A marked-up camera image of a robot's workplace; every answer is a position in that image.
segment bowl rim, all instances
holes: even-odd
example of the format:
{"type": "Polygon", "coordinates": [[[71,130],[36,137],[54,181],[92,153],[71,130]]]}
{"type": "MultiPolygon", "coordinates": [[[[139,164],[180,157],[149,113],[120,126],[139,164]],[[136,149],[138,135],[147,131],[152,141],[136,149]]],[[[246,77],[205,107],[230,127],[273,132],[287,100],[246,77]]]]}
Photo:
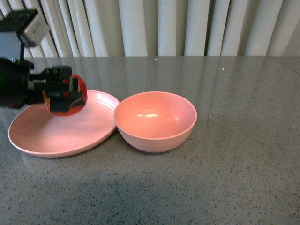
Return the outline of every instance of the bowl rim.
{"type": "Polygon", "coordinates": [[[177,136],[181,136],[182,134],[184,134],[184,133],[188,132],[190,129],[192,129],[192,128],[194,127],[196,121],[197,121],[198,115],[197,115],[197,110],[196,110],[195,106],[194,106],[189,100],[187,100],[187,99],[186,99],[185,97],[183,97],[183,96],[180,96],[180,95],[177,95],[177,94],[174,94],[174,93],[171,93],[171,92],[166,92],[166,91],[146,91],[146,92],[140,92],[140,93],[131,95],[131,96],[125,98],[124,100],[122,100],[122,101],[117,105],[117,107],[115,108],[113,117],[114,117],[114,121],[115,121],[115,123],[116,123],[117,128],[118,128],[118,129],[121,129],[124,133],[126,133],[126,134],[128,134],[128,135],[130,135],[130,136],[132,136],[132,137],[140,138],[140,139],[144,139],[144,140],[167,140],[167,139],[175,138],[175,137],[177,137],[177,136]],[[122,105],[122,103],[123,103],[124,101],[126,101],[126,100],[128,100],[128,99],[130,99],[130,98],[134,98],[134,97],[136,97],[136,96],[138,96],[138,95],[149,94],[149,93],[162,93],[162,94],[174,95],[174,96],[180,97],[180,98],[182,98],[183,100],[185,100],[185,101],[192,107],[192,109],[193,109],[193,111],[194,111],[194,113],[195,113],[195,118],[194,118],[194,121],[192,122],[192,124],[191,124],[187,129],[181,131],[180,133],[178,133],[178,134],[176,134],[176,135],[172,135],[172,136],[168,136],[168,137],[160,137],[160,138],[157,138],[157,137],[156,137],[156,138],[154,138],[154,137],[153,137],[153,138],[141,137],[141,136],[133,135],[133,134],[131,134],[131,133],[125,131],[124,129],[122,129],[122,128],[120,127],[118,121],[117,121],[117,118],[116,118],[117,110],[120,108],[120,106],[122,105]]]}

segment bowl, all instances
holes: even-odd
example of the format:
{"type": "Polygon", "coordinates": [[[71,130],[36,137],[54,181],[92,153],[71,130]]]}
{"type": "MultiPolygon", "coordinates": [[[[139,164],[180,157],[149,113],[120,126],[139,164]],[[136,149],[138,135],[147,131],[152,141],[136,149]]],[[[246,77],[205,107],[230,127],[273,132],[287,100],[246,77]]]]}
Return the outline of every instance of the bowl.
{"type": "Polygon", "coordinates": [[[182,144],[197,120],[197,111],[184,97],[150,91],[124,99],[114,120],[122,137],[146,152],[164,152],[182,144]]]}

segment table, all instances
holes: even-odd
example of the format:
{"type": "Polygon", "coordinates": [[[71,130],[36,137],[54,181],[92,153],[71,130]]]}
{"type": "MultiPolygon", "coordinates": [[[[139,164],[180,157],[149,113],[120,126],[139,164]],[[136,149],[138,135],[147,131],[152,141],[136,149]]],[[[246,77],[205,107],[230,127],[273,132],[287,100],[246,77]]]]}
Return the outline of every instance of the table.
{"type": "Polygon", "coordinates": [[[119,101],[187,98],[198,120],[174,150],[139,151],[116,130],[78,155],[17,150],[0,108],[0,224],[300,224],[300,58],[34,59],[69,65],[119,101]]]}

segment white curtain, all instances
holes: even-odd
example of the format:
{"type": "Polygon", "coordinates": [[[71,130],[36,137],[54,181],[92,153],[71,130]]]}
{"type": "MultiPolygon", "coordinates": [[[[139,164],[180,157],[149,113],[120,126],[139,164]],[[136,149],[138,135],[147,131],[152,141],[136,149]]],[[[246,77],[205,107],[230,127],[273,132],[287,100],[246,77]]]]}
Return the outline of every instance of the white curtain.
{"type": "Polygon", "coordinates": [[[300,0],[0,0],[50,32],[26,57],[300,56],[300,0]]]}

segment plate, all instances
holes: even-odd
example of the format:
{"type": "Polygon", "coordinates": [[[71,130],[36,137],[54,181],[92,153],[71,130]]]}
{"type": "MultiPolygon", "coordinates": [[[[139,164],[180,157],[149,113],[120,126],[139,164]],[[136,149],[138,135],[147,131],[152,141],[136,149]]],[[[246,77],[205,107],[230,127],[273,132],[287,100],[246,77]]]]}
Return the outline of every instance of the plate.
{"type": "Polygon", "coordinates": [[[104,92],[87,92],[85,107],[67,117],[51,114],[44,104],[29,106],[10,124],[10,142],[40,157],[70,156],[100,144],[116,128],[113,114],[120,102],[104,92]]]}

